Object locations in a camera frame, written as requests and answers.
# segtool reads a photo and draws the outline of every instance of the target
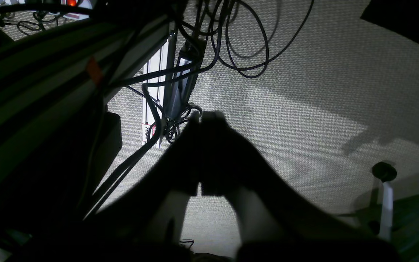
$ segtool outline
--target orange tag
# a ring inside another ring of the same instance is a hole
[[[86,71],[93,82],[95,82],[96,87],[100,86],[101,80],[103,80],[103,73],[93,56],[88,61]]]

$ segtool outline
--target floor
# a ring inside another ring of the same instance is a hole
[[[279,16],[270,56],[290,40],[309,6],[305,0],[247,3],[268,37]],[[368,3],[316,1],[295,41],[261,77],[246,79],[217,63],[198,76],[190,99],[205,111],[223,111],[286,183],[330,214],[369,206],[371,191],[379,188],[370,169],[383,160],[398,171],[396,199],[419,194],[419,45],[361,20]],[[240,54],[263,46],[255,20],[243,8],[229,33]],[[207,49],[204,63],[213,55]],[[236,61],[253,65],[263,55]],[[141,98],[123,89],[108,106],[121,116],[123,128],[123,149],[110,174],[141,146]],[[167,148],[166,142],[152,148],[107,204],[133,187]],[[353,217],[340,219],[359,226]],[[234,257],[240,238],[226,199],[192,198],[181,238],[195,240],[194,252]]]

